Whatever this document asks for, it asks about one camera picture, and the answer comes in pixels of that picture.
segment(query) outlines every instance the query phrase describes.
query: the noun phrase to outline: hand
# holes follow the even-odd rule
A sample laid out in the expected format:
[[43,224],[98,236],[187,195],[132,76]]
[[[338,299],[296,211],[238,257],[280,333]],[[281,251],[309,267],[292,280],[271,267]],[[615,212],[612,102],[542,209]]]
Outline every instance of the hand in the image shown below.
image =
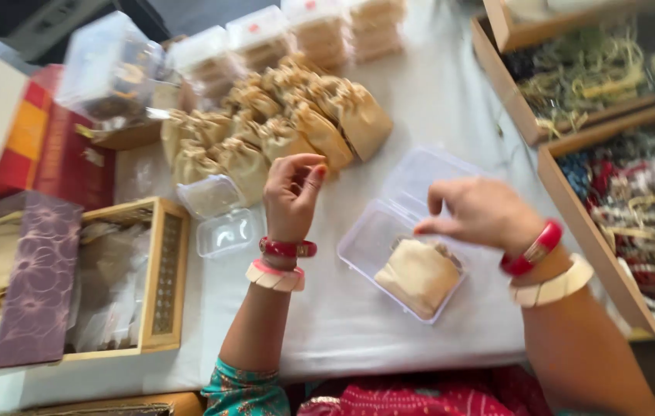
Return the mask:
[[[452,218],[440,218],[445,201]],[[443,234],[456,240],[502,249],[511,256],[528,250],[546,226],[536,211],[502,181],[468,178],[436,181],[428,190],[433,218],[416,234]]]
[[263,193],[270,240],[301,243],[307,237],[328,171],[325,162],[324,156],[304,153],[271,165]]

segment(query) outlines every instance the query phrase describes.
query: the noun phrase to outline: woman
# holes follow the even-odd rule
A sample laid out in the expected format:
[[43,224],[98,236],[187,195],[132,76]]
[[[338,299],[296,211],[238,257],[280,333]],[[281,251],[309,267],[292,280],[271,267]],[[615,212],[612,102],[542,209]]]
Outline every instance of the woman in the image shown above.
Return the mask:
[[[298,243],[307,236],[326,173],[324,162],[316,155],[274,162],[263,198],[271,241]],[[453,219],[436,216],[444,203]],[[434,216],[417,224],[415,233],[495,247],[512,258],[526,252],[545,227],[536,211],[510,188],[489,179],[437,181],[429,189],[428,207]],[[296,258],[264,255],[262,262],[276,270],[296,267]],[[566,248],[559,244],[512,284],[536,285],[572,265]],[[205,414],[289,413],[290,403],[277,375],[290,297],[289,292],[250,285],[222,343],[211,383],[203,389],[210,406]],[[299,413],[537,415],[552,414],[550,405],[604,414],[655,415],[654,395],[628,343],[588,288],[546,306],[525,308],[523,319],[537,381],[520,367],[362,377],[332,388],[330,382],[319,386]]]

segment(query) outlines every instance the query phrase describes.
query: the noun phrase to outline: table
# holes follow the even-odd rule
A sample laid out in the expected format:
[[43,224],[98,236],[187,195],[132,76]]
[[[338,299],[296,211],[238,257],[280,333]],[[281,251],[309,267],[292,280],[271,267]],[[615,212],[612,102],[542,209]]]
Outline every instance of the table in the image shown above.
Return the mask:
[[[522,144],[474,58],[470,11],[450,0],[410,3],[406,52],[346,70],[395,121],[387,144],[371,161],[341,172],[324,186],[309,239],[319,254],[304,261],[307,288],[292,298],[282,352],[282,376],[307,380],[508,364],[525,359],[519,308],[507,297],[500,255],[467,279],[434,326],[403,313],[334,248],[413,146],[441,146],[503,178],[543,215],[560,218],[536,175],[535,152]],[[500,137],[499,125],[504,132]],[[119,155],[118,198],[174,198],[160,144]],[[130,182],[131,177],[141,181]],[[203,261],[191,251],[180,350],[95,362],[0,371],[0,412],[30,406],[198,390],[214,360],[248,281],[258,250]],[[579,251],[571,235],[565,243]]]

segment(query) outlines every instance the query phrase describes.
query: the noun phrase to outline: woman's left hand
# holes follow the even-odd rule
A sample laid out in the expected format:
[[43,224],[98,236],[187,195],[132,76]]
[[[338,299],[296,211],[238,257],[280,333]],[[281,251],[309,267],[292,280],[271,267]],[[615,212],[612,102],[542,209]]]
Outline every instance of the woman's left hand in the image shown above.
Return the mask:
[[303,153],[271,165],[263,191],[269,240],[301,243],[307,237],[328,172],[325,162],[325,156]]

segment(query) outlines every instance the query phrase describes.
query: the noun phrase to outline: cream carved bangle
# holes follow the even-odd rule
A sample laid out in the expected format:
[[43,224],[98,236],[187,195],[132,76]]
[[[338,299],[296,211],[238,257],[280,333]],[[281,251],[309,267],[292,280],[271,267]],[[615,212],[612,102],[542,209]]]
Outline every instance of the cream carved bangle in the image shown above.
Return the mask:
[[304,290],[304,270],[296,267],[291,272],[272,269],[261,259],[253,260],[245,277],[260,287],[278,292],[301,292]]
[[572,254],[569,270],[541,284],[527,287],[509,287],[512,301],[523,308],[542,307],[553,304],[587,285],[595,270],[579,254]]

